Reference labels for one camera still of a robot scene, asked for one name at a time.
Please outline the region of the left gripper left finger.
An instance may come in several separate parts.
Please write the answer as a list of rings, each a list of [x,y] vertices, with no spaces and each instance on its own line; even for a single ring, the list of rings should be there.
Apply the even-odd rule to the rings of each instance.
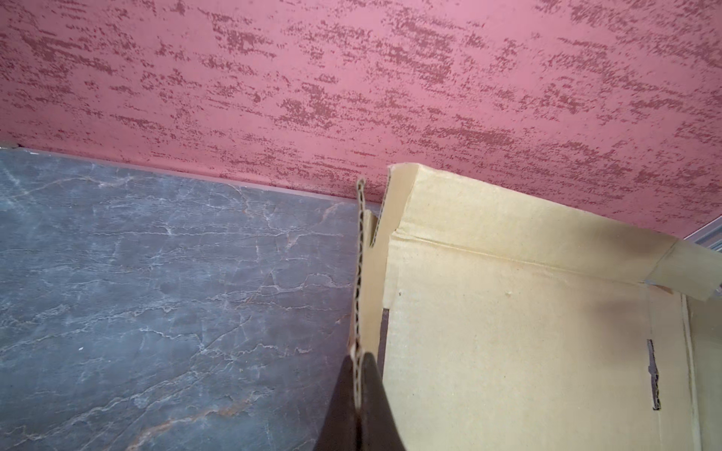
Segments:
[[[357,417],[353,360],[346,356],[334,387],[314,451],[357,450]]]

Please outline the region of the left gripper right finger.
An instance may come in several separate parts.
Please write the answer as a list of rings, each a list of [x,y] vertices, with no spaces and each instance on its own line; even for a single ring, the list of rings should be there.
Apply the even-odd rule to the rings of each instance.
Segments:
[[[359,409],[359,449],[404,451],[385,393],[381,373],[372,353],[361,361],[361,404]]]

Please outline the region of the brown cardboard box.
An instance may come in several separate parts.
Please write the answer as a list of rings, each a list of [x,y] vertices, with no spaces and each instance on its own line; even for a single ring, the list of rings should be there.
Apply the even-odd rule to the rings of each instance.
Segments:
[[[720,449],[720,253],[418,163],[358,223],[407,449]]]

